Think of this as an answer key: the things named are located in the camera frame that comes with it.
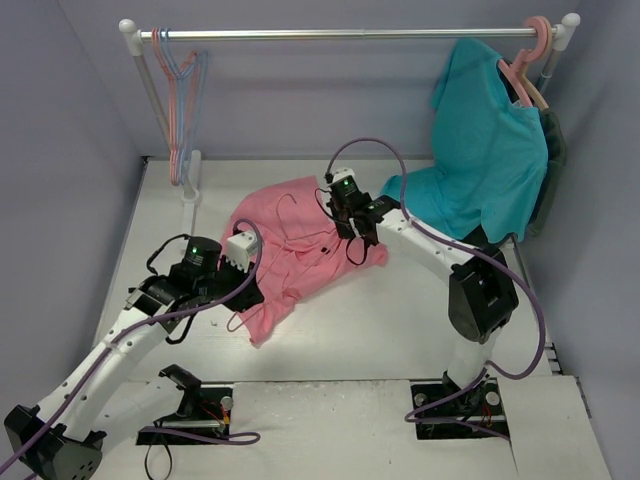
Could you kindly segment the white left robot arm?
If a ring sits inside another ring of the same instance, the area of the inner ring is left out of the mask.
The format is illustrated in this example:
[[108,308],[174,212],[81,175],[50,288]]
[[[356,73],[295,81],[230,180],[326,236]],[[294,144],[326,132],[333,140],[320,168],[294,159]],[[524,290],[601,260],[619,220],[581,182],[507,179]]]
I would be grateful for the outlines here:
[[179,325],[224,305],[242,311],[263,301],[256,274],[263,241],[256,226],[234,229],[224,244],[190,236],[183,258],[166,275],[153,273],[126,299],[114,325],[80,365],[35,406],[18,405],[4,420],[13,449],[2,463],[21,462],[41,479],[89,479],[104,457],[154,421],[185,420],[203,401],[202,382],[172,364],[135,394],[112,398]]

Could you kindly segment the pink t shirt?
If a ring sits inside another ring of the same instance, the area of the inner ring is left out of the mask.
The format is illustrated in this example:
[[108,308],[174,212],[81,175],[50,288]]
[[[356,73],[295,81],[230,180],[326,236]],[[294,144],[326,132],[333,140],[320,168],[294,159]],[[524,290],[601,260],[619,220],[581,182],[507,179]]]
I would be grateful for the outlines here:
[[307,176],[259,189],[239,203],[222,235],[229,237],[236,221],[249,219],[263,239],[257,283],[265,300],[239,315],[255,347],[300,301],[348,273],[387,264],[384,246],[365,248],[361,239],[338,236],[316,202],[318,188],[317,179]]

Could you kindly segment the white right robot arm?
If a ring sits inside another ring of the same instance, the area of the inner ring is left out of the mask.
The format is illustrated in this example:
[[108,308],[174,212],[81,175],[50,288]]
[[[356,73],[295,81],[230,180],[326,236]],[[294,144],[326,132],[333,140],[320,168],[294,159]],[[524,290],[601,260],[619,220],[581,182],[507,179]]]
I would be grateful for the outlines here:
[[359,189],[351,172],[327,176],[327,206],[340,237],[359,238],[365,249],[382,245],[402,253],[435,274],[448,287],[447,314],[459,339],[443,374],[445,405],[464,412],[479,397],[474,381],[490,360],[500,330],[519,305],[511,278],[479,258],[480,249],[449,240],[443,245],[418,230],[400,203],[386,195],[376,199]]

